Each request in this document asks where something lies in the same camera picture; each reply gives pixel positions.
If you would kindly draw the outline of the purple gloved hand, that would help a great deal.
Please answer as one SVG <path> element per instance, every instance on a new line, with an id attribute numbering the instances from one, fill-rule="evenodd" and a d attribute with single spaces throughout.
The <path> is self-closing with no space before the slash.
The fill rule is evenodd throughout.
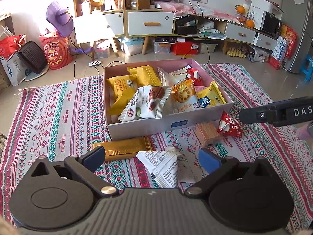
<path id="1" fill-rule="evenodd" d="M 313 138 L 313 122 L 310 122 L 298 128 L 297 137 L 302 140 Z"/>

